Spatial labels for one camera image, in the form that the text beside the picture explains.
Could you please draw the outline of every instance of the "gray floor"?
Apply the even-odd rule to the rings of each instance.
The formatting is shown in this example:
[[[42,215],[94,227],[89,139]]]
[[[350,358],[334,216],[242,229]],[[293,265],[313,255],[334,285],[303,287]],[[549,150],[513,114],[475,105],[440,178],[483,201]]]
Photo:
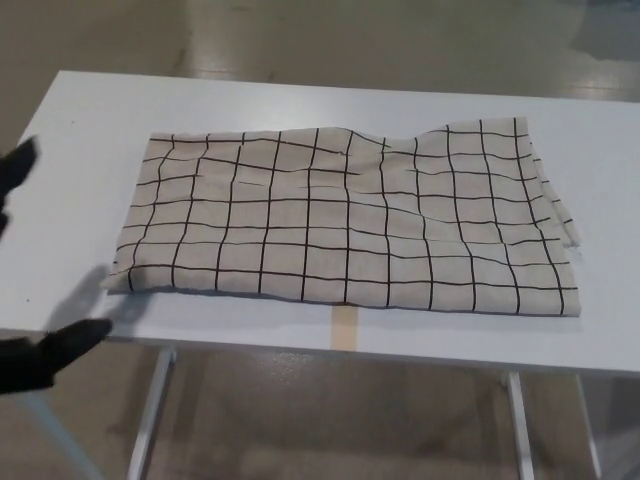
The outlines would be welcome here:
[[[637,101],[635,0],[0,0],[0,151],[60,69]],[[104,345],[51,392],[124,478],[155,351]],[[524,379],[540,478],[592,477],[572,377]],[[151,479],[515,479],[497,372],[180,352]],[[70,478],[0,400],[3,478]]]

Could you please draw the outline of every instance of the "table top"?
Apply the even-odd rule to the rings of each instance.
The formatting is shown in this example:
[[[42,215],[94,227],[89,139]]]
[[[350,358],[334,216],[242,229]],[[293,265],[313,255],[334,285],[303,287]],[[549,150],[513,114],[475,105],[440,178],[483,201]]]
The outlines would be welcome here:
[[[640,372],[640,105],[61,72],[25,136],[42,149],[0,245],[0,330],[109,314],[156,345],[328,350],[331,307],[181,294],[105,296],[152,132],[342,126],[409,137],[460,119],[527,116],[582,245],[580,318],[359,309],[357,352],[432,362]]]

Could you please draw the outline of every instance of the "table leg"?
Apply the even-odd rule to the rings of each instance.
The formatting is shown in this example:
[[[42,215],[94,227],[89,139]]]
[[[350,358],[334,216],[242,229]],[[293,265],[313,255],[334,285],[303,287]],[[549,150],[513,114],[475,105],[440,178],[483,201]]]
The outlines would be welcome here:
[[[148,454],[153,446],[153,436],[158,424],[158,412],[162,405],[169,383],[171,367],[176,360],[176,356],[175,349],[171,347],[164,348],[158,355],[156,369],[153,373],[147,402],[140,421],[140,428],[138,429],[138,437],[131,455],[127,480],[141,480],[146,473]]]
[[[517,372],[509,372],[507,375],[507,387],[509,388],[511,417],[513,419],[513,429],[516,437],[520,480],[533,480],[533,461],[531,459],[531,447],[529,446],[524,398],[522,397],[522,388],[520,386],[520,374]]]
[[[42,393],[25,393],[16,395],[15,398],[33,414],[39,426],[53,439],[83,478],[103,478],[98,467],[53,414]]]

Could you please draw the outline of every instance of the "black glove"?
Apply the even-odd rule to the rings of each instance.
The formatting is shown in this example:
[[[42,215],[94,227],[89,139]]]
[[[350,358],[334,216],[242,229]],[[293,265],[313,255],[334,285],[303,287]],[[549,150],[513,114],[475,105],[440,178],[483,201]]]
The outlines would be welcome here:
[[[38,151],[33,138],[20,144],[7,156],[0,157],[0,238],[9,223],[9,217],[4,212],[7,195],[27,179],[37,158]]]
[[[37,157],[32,138],[0,157],[0,238],[9,223],[6,197],[27,179]],[[0,341],[0,394],[52,387],[55,374],[103,341],[112,326],[110,320],[80,320],[38,344],[28,338]]]

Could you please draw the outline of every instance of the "grid pattern fabric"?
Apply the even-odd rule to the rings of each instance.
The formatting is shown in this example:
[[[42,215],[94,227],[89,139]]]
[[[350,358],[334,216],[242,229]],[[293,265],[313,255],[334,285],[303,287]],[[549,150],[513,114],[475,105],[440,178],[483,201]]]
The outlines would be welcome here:
[[[577,244],[524,118],[156,134],[105,287],[575,316]]]

